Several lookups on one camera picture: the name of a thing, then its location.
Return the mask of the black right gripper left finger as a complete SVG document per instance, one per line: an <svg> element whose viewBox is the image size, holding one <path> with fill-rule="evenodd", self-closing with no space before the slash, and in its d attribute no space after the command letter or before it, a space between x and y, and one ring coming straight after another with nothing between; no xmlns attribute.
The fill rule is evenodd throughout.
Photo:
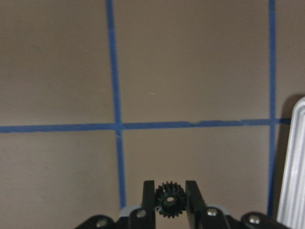
<svg viewBox="0 0 305 229"><path fill-rule="evenodd" d="M143 183L142 209L145 211L144 228L155 229L155 185L153 180L147 180Z"/></svg>

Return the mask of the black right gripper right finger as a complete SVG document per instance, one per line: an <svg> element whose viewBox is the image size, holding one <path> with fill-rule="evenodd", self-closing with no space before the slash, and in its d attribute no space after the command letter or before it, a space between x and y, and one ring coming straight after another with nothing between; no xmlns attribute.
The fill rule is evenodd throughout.
<svg viewBox="0 0 305 229"><path fill-rule="evenodd" d="M191 229L207 229L206 204L196 181L185 182L186 213Z"/></svg>

